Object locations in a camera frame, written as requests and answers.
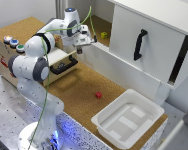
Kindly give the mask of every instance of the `white cabinet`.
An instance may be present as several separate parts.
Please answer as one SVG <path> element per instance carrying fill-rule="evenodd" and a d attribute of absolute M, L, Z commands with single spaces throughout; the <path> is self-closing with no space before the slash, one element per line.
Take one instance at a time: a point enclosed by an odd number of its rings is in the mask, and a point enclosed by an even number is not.
<path fill-rule="evenodd" d="M 144 29 L 142 57 L 134 60 L 137 38 Z M 130 10 L 115 6 L 110 52 L 154 77 L 168 82 L 185 35 Z"/>

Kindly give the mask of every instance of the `white plastic bin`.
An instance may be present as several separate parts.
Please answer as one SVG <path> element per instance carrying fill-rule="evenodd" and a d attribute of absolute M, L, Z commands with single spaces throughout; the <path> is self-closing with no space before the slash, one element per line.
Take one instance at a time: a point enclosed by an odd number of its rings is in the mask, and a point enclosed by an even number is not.
<path fill-rule="evenodd" d="M 127 90 L 92 118 L 99 133 L 120 149 L 131 148 L 163 115 L 164 109 Z"/>

